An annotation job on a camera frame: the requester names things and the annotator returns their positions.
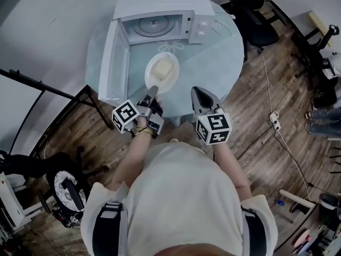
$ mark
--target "open microwave door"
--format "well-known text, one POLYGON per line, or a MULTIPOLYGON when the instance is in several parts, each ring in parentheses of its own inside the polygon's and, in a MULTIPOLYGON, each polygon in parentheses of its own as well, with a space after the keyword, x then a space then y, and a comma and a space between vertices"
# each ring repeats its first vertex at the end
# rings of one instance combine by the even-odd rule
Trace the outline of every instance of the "open microwave door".
POLYGON ((118 20, 110 23, 101 65, 98 99, 113 106, 127 100, 130 45, 118 20))

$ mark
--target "person's hand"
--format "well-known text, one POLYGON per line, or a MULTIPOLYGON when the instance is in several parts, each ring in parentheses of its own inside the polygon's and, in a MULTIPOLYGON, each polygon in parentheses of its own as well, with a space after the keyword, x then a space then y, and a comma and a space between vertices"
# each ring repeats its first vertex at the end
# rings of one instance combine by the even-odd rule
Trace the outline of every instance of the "person's hand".
POLYGON ((145 128, 147 126, 147 118, 146 117, 142 117, 142 116, 139 116, 137 118, 137 126, 139 128, 145 128))

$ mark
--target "round table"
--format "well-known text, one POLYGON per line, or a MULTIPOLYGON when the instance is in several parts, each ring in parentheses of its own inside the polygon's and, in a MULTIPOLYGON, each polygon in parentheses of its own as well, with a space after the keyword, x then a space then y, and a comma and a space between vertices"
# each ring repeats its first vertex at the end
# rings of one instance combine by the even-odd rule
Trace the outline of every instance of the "round table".
MULTIPOLYGON (((157 53, 172 52, 180 64, 180 73, 175 85, 166 93, 158 95, 163 103, 163 117, 179 126, 180 118, 193 114, 191 89, 203 87, 221 101, 230 93, 243 65, 243 42, 230 16, 217 4, 212 3, 216 15, 213 28, 203 44, 189 44, 186 39, 159 41, 132 45, 128 71, 128 98, 137 103, 147 91, 144 72, 148 62, 157 53)), ((86 83, 98 92, 101 62, 105 39, 112 14, 99 22, 91 36, 86 60, 86 83)))

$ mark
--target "power plug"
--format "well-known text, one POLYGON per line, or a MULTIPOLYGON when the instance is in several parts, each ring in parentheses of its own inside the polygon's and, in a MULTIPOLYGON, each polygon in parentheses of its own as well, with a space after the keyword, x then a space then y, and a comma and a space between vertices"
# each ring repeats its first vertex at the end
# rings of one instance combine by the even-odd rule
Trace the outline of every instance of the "power plug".
POLYGON ((281 125, 279 124, 278 117, 279 117, 279 114, 278 114, 276 111, 275 111, 275 112, 272 112, 272 113, 269 115, 269 120, 270 120, 270 122, 272 123, 273 128, 275 129, 275 131, 281 130, 281 125))

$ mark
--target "microwave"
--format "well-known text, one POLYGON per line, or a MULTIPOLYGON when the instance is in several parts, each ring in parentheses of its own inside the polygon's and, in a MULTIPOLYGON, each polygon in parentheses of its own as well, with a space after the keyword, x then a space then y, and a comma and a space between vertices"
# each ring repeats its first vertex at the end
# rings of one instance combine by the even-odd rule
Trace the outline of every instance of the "microwave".
POLYGON ((175 39, 201 44, 214 18, 209 0, 118 0, 105 41, 99 100, 113 106, 127 100, 131 45, 175 39))

